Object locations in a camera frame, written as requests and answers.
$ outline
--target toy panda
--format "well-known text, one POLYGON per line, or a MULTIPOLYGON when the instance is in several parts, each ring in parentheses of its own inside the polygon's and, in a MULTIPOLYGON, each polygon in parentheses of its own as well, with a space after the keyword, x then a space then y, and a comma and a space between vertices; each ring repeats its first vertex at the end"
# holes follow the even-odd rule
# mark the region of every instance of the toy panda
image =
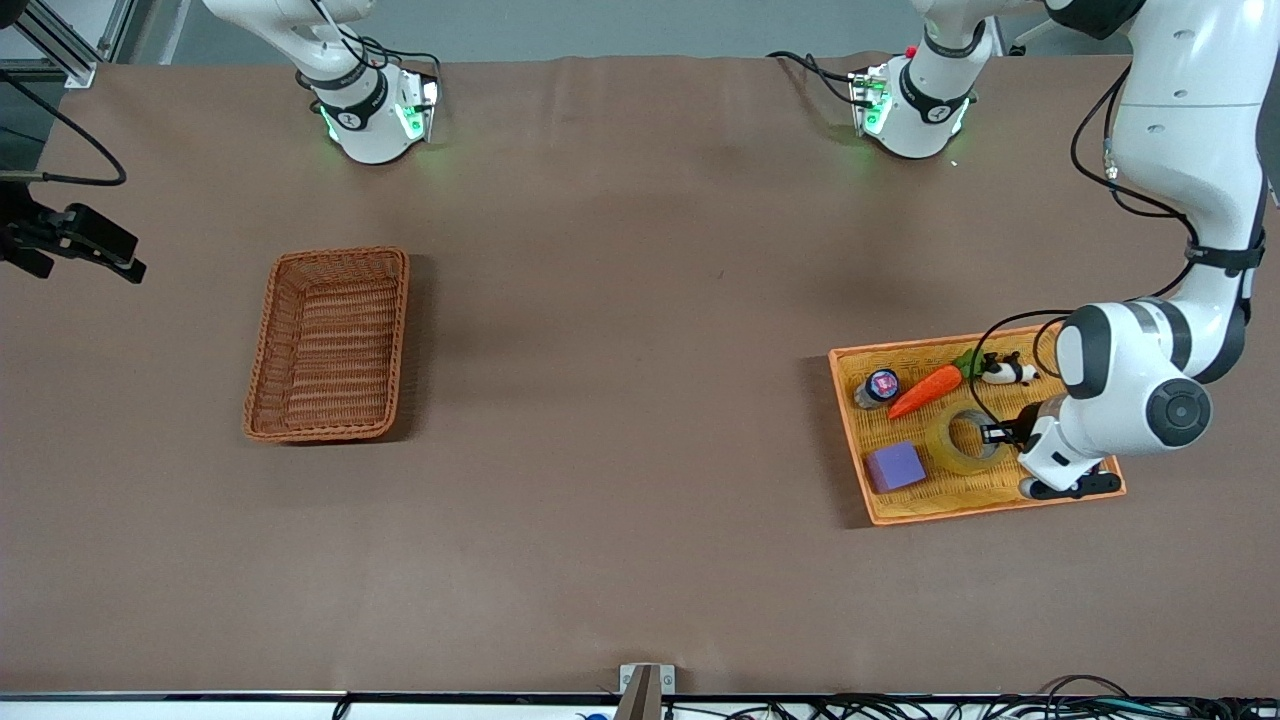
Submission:
POLYGON ((1030 384, 1032 380, 1039 377, 1039 370, 1036 365, 1024 365, 1020 360, 1021 354, 1010 352, 998 361, 995 352, 987 352, 982 356, 982 380, 993 386, 1007 386, 1014 383, 1030 384))

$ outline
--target brown wicker basket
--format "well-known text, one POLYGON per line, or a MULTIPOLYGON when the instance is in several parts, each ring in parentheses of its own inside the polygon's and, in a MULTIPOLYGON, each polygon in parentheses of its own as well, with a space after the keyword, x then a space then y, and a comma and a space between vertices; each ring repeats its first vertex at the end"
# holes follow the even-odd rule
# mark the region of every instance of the brown wicker basket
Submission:
POLYGON ((244 434, 378 437, 396 420, 408 256, 396 247, 280 256, 266 282, 244 434))
MULTIPOLYGON (((1019 350, 1027 360, 1030 360, 1036 331, 1037 328, 1018 328, 993 333, 983 346, 983 351, 1004 355, 1019 350)), ((872 524, 897 525, 1020 507, 1105 500, 1125 495, 1124 475, 1120 473, 1120 465, 1115 457, 1108 457, 1102 465, 1120 477, 1120 489, 1110 495, 1084 496, 1082 500, 1036 501, 1023 497, 1018 484, 1028 473, 1018 464, 1014 454, 1006 455, 1002 462, 980 475, 957 475, 934 465, 925 451, 925 428, 948 405, 969 397, 968 386, 961 386, 942 400, 931 402, 897 420, 890 420, 883 407, 863 410, 854 404, 854 389, 873 372, 891 368, 902 380, 902 387, 908 388, 940 365, 952 361, 965 350, 972 348, 978 342, 978 337, 975 334, 942 337, 831 351, 831 373, 836 382, 840 416, 845 423, 845 437, 854 456, 858 484, 861 487, 867 514, 872 524), (920 451, 927 478, 892 492, 874 492, 867 470, 867 454, 902 441, 913 442, 920 451)), ((1057 328, 1055 327, 1041 338, 1042 356, 1052 357, 1056 337, 1057 328)), ((1027 404, 1047 400, 1064 389, 1061 380, 1048 375, 1027 387, 1020 384, 992 386, 979 382, 983 401, 992 413, 1002 418, 1015 418, 1027 404)), ((982 442, 977 432, 973 432, 970 437, 955 437, 955 441, 970 454, 977 454, 982 442)))

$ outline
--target green led light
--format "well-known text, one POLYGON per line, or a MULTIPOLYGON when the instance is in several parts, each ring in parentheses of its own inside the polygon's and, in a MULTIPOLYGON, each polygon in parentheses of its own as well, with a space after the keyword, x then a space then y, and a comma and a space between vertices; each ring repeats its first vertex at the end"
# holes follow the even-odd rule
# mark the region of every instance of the green led light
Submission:
POLYGON ((404 126, 404 135, 410 140, 417 140, 422 137, 422 113, 413 108, 402 108, 396 105, 397 115, 401 119, 401 124, 404 126))
POLYGON ((960 132, 960 128, 964 124, 964 113, 968 109, 969 109, 969 101, 965 100, 964 104, 960 105, 960 109, 956 110, 956 123, 951 126, 951 135, 960 132))
POLYGON ((864 128, 872 135, 879 135, 879 131, 884 128, 884 119, 888 117, 890 110, 893 109, 893 102, 884 92, 879 96, 879 101, 867 109, 867 122, 864 128))
POLYGON ((329 119, 329 113, 323 106, 320 108, 320 117, 324 118, 324 124, 329 128, 329 140, 340 143, 342 141, 338 140, 338 131, 334 129, 333 120, 329 119))

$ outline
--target purple sponge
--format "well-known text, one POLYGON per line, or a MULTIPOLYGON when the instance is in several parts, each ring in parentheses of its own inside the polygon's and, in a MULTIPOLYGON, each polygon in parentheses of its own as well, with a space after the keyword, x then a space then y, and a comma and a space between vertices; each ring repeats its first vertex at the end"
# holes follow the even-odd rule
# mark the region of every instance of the purple sponge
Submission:
POLYGON ((867 470, 872 474, 876 492, 890 492, 924 479, 920 454, 910 442, 882 447, 867 456, 867 470))

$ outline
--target orange carrot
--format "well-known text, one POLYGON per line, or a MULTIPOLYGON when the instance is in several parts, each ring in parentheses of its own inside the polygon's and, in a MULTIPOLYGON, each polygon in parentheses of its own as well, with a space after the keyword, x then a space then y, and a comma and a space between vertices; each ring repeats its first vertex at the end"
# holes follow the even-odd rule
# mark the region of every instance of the orange carrot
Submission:
POLYGON ((964 382, 964 374, 960 373, 960 368, 950 363, 933 370, 893 401, 893 405, 888 409, 888 419, 896 420, 908 413, 914 413, 924 407, 960 387, 961 382, 964 382))

